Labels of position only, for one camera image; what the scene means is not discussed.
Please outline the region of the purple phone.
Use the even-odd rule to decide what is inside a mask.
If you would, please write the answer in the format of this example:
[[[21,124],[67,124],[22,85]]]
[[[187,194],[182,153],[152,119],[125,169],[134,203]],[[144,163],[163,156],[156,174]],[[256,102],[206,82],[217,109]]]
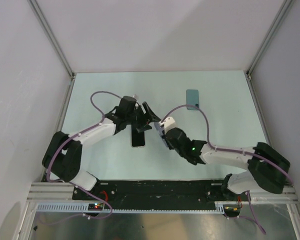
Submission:
[[[165,145],[169,150],[171,150],[171,147],[170,147],[169,143],[168,143],[167,140],[166,140],[166,134],[163,133],[163,132],[161,132],[161,130],[160,130],[159,122],[155,122],[155,123],[154,123],[154,127],[155,127],[155,129],[157,130],[157,132],[158,132],[158,134],[159,134],[159,137],[160,137],[160,139],[163,141],[164,145]]]

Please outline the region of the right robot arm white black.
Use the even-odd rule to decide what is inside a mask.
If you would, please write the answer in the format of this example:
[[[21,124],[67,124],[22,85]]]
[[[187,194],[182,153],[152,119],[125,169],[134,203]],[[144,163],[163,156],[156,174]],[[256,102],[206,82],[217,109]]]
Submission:
[[[170,150],[192,165],[217,164],[242,169],[242,173],[230,173],[224,179],[221,194],[228,201],[250,190],[262,189],[272,194],[283,192],[291,164],[267,143],[226,149],[210,146],[207,141],[191,140],[177,127],[168,130],[162,138]]]

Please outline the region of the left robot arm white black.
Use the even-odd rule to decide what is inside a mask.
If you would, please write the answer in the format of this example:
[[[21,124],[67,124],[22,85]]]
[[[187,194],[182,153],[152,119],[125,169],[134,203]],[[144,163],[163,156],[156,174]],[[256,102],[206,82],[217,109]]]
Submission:
[[[101,194],[97,177],[81,168],[83,148],[116,135],[128,125],[136,128],[138,133],[143,133],[152,128],[151,123],[160,120],[146,102],[140,105],[135,98],[124,96],[118,106],[102,114],[99,123],[73,135],[62,131],[53,135],[42,160],[43,167],[47,169],[46,175],[52,173],[57,176],[58,181],[82,188],[89,199],[97,199]]]

